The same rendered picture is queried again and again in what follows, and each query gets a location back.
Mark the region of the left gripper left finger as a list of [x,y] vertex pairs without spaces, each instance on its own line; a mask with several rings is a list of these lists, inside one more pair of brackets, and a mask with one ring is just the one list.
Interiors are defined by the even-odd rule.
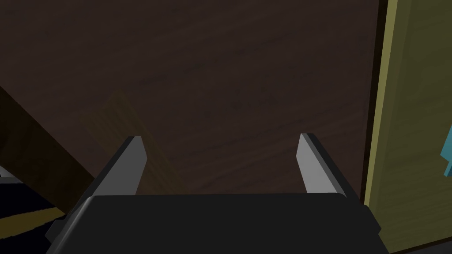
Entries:
[[106,170],[101,172],[100,183],[96,186],[93,195],[135,195],[146,162],[147,154],[142,137],[127,138],[109,162]]

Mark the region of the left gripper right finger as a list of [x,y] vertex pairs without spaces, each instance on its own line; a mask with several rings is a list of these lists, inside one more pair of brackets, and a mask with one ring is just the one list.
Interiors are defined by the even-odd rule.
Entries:
[[307,193],[347,196],[347,181],[314,134],[300,134],[296,160]]

